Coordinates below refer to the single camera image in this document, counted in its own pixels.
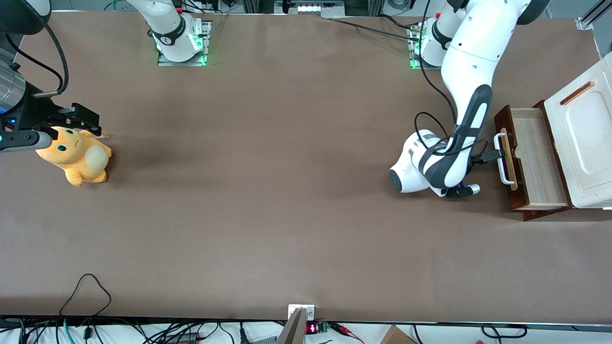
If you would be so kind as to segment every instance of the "yellow plush toy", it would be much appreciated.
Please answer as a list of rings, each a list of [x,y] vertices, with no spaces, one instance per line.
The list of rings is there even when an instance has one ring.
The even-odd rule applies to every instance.
[[[53,128],[58,131],[58,139],[50,147],[36,150],[41,158],[63,169],[66,179],[76,187],[81,187],[83,181],[101,183],[108,179],[104,168],[113,155],[112,149],[87,130]]]

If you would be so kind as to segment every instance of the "silver cylinder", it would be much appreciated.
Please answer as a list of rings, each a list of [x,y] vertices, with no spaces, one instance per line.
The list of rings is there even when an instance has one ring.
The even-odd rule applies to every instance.
[[[26,80],[0,61],[0,114],[12,109],[26,92]]]

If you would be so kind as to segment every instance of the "metal mounting plate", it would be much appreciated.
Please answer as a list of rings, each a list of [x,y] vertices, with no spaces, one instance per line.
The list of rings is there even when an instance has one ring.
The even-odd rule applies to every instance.
[[[308,321],[313,321],[315,319],[315,305],[299,305],[299,304],[289,305],[289,308],[287,311],[287,319],[291,317],[291,315],[293,314],[293,311],[295,311],[296,308],[306,308],[306,314],[308,315],[308,318],[307,318]]]

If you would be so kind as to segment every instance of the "metal bracket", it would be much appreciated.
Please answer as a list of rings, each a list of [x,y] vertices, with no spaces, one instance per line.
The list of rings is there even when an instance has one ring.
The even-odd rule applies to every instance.
[[[612,8],[612,0],[600,0],[582,17],[576,19],[578,30],[593,30],[593,23],[603,17]]]
[[[308,321],[313,321],[315,319],[315,305],[298,305],[291,304],[287,309],[287,319],[291,317],[293,312],[295,312],[296,308],[306,308],[306,315]]]

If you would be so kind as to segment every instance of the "white floor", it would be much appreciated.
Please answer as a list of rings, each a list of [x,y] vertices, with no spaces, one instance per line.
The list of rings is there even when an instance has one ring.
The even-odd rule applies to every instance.
[[[378,344],[383,339],[390,325],[386,324],[343,324],[353,333],[358,335],[365,344]],[[216,324],[205,324],[200,329],[201,335],[208,335]],[[164,330],[163,325],[146,325],[143,329],[147,335]],[[128,325],[107,325],[97,326],[103,344],[142,344],[143,336]],[[239,323],[223,323],[223,328],[227,330],[234,339],[234,344],[240,343]],[[411,325],[399,325],[399,328],[416,342]],[[70,327],[70,335],[75,344],[83,344],[84,327]],[[262,340],[269,337],[278,336],[283,329],[281,325],[272,322],[244,323],[244,329],[250,342]],[[498,344],[497,340],[484,336],[479,327],[452,327],[452,326],[432,326],[420,325],[417,327],[423,344],[475,344],[478,340],[485,344]],[[0,343],[18,343],[19,330],[15,329],[0,334]],[[501,335],[517,335],[522,330],[500,329]],[[32,334],[29,343],[34,341],[35,335]],[[326,332],[315,335],[307,335],[305,344],[320,344],[332,340],[332,344],[360,344],[357,340],[337,334],[336,332]],[[59,328],[60,344],[69,344],[64,330]],[[47,329],[40,336],[40,344],[56,344],[55,328]],[[89,339],[89,344],[99,344],[97,337]],[[212,336],[201,341],[202,344],[232,344],[230,336],[217,329]],[[504,339],[503,344],[604,344],[612,343],[612,333],[602,332],[583,332],[583,331],[551,331],[551,330],[529,330],[527,336],[520,339]]]

